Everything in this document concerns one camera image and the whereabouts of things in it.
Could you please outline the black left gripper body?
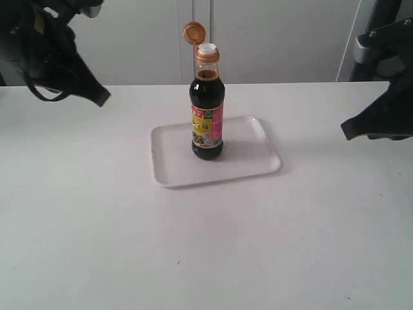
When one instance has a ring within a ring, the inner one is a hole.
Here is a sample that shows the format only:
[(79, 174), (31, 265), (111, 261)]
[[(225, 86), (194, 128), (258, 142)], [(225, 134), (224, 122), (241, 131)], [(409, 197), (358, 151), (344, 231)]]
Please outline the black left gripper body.
[(9, 2), (9, 64), (31, 93), (39, 92), (45, 76), (42, 51), (77, 48), (69, 23), (75, 16), (84, 15), (80, 7), (81, 1)]

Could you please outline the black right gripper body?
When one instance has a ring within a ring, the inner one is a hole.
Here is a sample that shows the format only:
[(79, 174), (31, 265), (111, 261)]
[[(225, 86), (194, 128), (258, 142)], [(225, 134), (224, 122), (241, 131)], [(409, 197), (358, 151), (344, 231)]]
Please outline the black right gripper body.
[(385, 96), (386, 107), (412, 106), (412, 71), (404, 69), (390, 80)]

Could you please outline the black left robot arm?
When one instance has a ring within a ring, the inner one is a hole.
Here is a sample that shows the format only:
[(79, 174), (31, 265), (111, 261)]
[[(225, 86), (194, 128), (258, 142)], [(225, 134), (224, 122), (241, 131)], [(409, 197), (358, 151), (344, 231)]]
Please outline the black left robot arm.
[(44, 102), (68, 96), (101, 107), (110, 92), (80, 56), (69, 23), (76, 15), (95, 18), (102, 1), (1, 1), (1, 61), (16, 70)]

